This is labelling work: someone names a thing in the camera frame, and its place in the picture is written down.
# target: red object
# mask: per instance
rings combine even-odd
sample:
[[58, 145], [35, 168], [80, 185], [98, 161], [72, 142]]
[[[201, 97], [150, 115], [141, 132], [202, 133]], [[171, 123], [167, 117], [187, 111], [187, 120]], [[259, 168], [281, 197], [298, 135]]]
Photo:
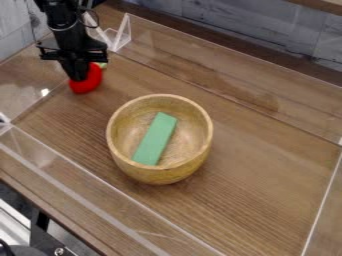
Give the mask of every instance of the red object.
[[90, 63], [88, 77], [83, 81], [70, 80], [70, 88], [76, 94], [87, 93], [95, 90], [102, 82], [102, 69], [95, 63]]

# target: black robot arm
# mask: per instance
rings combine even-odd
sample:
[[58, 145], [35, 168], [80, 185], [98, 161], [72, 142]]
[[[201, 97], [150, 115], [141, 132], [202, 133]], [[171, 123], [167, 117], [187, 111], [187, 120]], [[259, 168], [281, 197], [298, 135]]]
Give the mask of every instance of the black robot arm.
[[87, 34], [80, 8], [75, 0], [35, 0], [47, 15], [55, 39], [38, 43], [40, 58], [58, 60], [74, 81], [87, 79], [90, 62], [109, 62], [107, 44]]

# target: green sponge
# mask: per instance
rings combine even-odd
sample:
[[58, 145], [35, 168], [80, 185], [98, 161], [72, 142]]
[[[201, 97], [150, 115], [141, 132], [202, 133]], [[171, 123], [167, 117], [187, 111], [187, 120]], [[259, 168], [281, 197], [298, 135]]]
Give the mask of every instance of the green sponge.
[[141, 164], [157, 165], [177, 127], [177, 118], [158, 112], [133, 160]]

